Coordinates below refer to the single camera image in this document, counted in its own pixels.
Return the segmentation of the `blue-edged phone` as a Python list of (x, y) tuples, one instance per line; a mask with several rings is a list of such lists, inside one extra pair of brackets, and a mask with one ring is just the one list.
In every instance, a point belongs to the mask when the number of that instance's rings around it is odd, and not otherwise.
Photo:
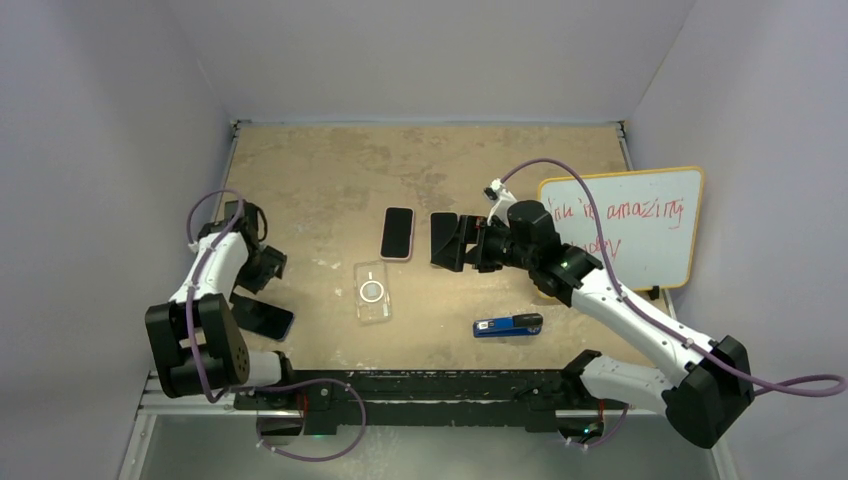
[(232, 315), (241, 329), (270, 340), (284, 341), (294, 323), (293, 312), (256, 299), (233, 293), (230, 302)]

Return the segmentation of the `clear phone case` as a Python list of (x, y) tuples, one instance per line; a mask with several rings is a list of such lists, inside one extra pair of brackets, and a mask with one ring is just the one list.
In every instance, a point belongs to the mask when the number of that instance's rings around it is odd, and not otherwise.
[(361, 323), (383, 323), (391, 319), (391, 297), (384, 262), (362, 262), (354, 266), (353, 294), (357, 318)]

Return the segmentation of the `white phone case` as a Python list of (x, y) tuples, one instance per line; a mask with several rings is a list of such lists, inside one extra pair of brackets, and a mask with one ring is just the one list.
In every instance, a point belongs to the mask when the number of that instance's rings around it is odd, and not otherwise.
[(430, 215), (430, 263), (452, 272), (462, 270), (458, 260), (459, 216), (454, 212)]

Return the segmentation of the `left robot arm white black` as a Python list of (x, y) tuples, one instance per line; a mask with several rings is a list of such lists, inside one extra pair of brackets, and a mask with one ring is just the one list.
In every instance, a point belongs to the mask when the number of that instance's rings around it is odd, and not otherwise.
[(163, 392), (170, 398), (259, 388), (272, 408), (297, 399), (298, 382), (281, 352), (250, 349), (242, 335), (283, 340), (292, 312), (255, 294), (281, 278), (286, 255), (264, 243), (264, 211), (229, 201), (224, 218), (205, 224), (193, 242), (197, 256), (183, 284), (162, 304), (148, 308), (145, 326)]

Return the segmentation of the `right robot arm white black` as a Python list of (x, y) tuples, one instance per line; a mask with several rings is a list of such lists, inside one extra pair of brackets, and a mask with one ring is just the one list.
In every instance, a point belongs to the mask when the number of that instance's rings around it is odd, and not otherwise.
[(569, 404), (584, 407), (596, 398), (634, 404), (663, 416), (691, 444), (710, 449), (753, 403), (741, 342), (699, 333), (612, 280), (610, 268), (595, 256), (561, 240), (540, 202), (513, 204), (505, 221), (437, 212), (430, 223), (433, 265), (453, 272), (466, 265), (480, 273), (524, 270), (543, 294), (600, 321), (653, 364), (585, 351), (563, 371), (561, 392)]

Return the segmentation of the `blue black stapler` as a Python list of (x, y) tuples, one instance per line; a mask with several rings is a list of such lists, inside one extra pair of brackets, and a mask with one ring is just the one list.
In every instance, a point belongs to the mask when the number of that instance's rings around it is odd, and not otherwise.
[(475, 338), (535, 336), (542, 331), (543, 324), (544, 317), (539, 313), (490, 318), (475, 321), (472, 334)]

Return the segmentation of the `yellow-framed whiteboard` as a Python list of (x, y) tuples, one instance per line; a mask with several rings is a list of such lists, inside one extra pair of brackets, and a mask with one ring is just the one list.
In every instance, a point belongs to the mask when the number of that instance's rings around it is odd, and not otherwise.
[(540, 183), (538, 200), (561, 239), (602, 259), (633, 290), (685, 285), (693, 263), (704, 173), (698, 167), (640, 170), (584, 178), (600, 214), (598, 233), (588, 194), (571, 177)]

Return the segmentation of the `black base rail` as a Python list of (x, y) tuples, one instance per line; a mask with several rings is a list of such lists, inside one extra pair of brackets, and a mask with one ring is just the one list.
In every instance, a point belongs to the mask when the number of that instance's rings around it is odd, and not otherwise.
[(340, 426), (516, 427), (572, 441), (600, 437), (610, 402), (579, 392), (557, 369), (295, 370), (291, 392), (242, 393), (234, 406), (271, 416), (289, 411), (303, 433)]

